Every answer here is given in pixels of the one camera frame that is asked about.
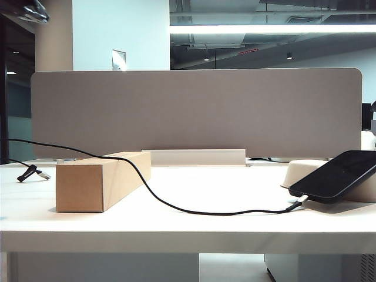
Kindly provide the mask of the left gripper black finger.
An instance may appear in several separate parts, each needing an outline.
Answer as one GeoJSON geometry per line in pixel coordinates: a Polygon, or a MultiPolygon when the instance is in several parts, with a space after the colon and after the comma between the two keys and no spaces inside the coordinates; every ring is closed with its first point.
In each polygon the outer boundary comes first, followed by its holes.
{"type": "Polygon", "coordinates": [[[1,13],[40,24],[49,22],[46,8],[37,0],[1,0],[1,13]]]}

